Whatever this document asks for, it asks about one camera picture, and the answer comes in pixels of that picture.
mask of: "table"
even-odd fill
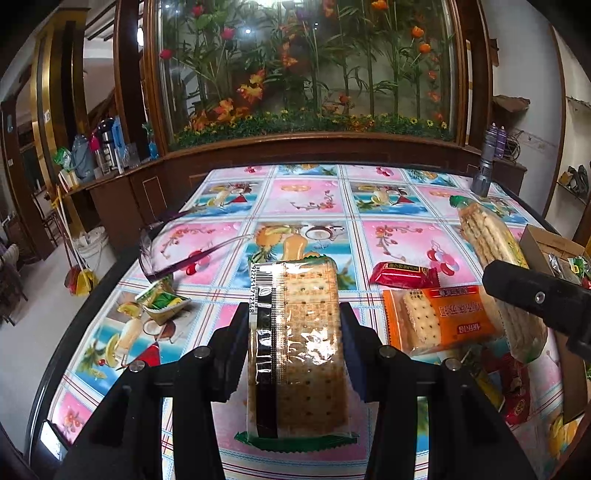
[[[456,210],[449,206],[451,195],[474,198],[469,184],[467,177],[446,173],[353,165],[290,164],[212,171],[184,207],[200,204],[203,210],[167,225],[154,240],[160,261],[184,258],[233,236],[250,233],[253,237],[216,252],[197,266],[194,275],[175,274],[177,292],[193,302],[174,320],[171,336],[160,339],[161,362],[179,359],[195,346],[207,343],[216,328],[229,324],[238,303],[248,301],[249,260],[279,260],[298,249],[335,260],[340,299],[349,301],[360,322],[374,328],[382,341],[388,342],[381,290],[369,284],[377,262],[398,260],[437,267],[442,286],[480,283],[478,259],[462,238]],[[516,238],[527,223],[539,225],[520,202],[496,184],[483,203],[498,213]],[[147,285],[135,262],[98,312],[93,312],[82,340],[70,345],[75,353],[65,372],[59,373],[61,379],[45,416],[70,442],[121,373],[100,361],[109,339],[121,332],[128,319],[117,312],[117,306],[132,301]],[[154,339],[153,335],[141,334],[129,350],[127,361]],[[508,349],[500,340],[490,345],[490,351],[499,358]],[[445,357],[440,353],[423,359],[438,362]],[[549,476],[576,429],[576,423],[562,425],[558,362],[556,343],[550,334],[544,353],[528,367],[530,419],[514,427],[541,478]],[[349,404],[352,429],[359,435],[357,444],[305,456],[263,452],[234,439],[246,426],[243,372],[229,402],[213,405],[227,478],[363,478],[377,406],[361,403],[351,389]],[[171,425],[168,399],[162,430],[165,480],[174,478]],[[423,408],[415,478],[426,478],[427,467],[428,420]]]

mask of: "cracker package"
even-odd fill
[[[409,355],[502,334],[499,310],[482,286],[385,290],[384,306],[390,344]]]
[[[475,200],[452,196],[450,205],[458,210],[462,231],[482,268],[493,260],[529,268],[519,244],[499,216]],[[544,322],[531,313],[496,300],[511,355],[526,364],[538,358],[548,338]]]
[[[354,443],[335,263],[254,264],[249,305],[248,431],[236,438],[280,452]]]

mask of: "shoe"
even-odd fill
[[[589,177],[587,176],[587,170],[582,165],[579,165],[579,180],[579,196],[585,199],[589,194]]]
[[[578,195],[579,194],[579,172],[576,171],[573,167],[569,167],[569,173],[572,175],[568,187],[570,188],[571,192]]]

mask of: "orange snack package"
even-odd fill
[[[482,286],[385,290],[390,344],[409,355],[433,353],[503,332],[494,299]]]

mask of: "small snack packet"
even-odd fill
[[[386,290],[384,305],[390,344],[409,355],[502,334],[495,301],[482,286]]]
[[[505,397],[491,381],[488,373],[482,366],[480,357],[475,354],[473,349],[468,350],[468,353],[462,359],[462,365],[468,369],[472,378],[474,378],[480,389],[484,392],[484,395],[487,396],[496,410],[501,411],[505,404]]]
[[[135,301],[160,326],[191,303],[191,299],[177,295],[174,292],[172,282],[173,276],[170,274],[152,283],[135,297]]]
[[[502,411],[505,421],[513,426],[527,421],[530,416],[531,390],[527,366],[506,353],[501,358],[501,384],[505,396]]]
[[[392,288],[435,288],[439,286],[439,276],[436,268],[380,262],[374,267],[369,282]]]

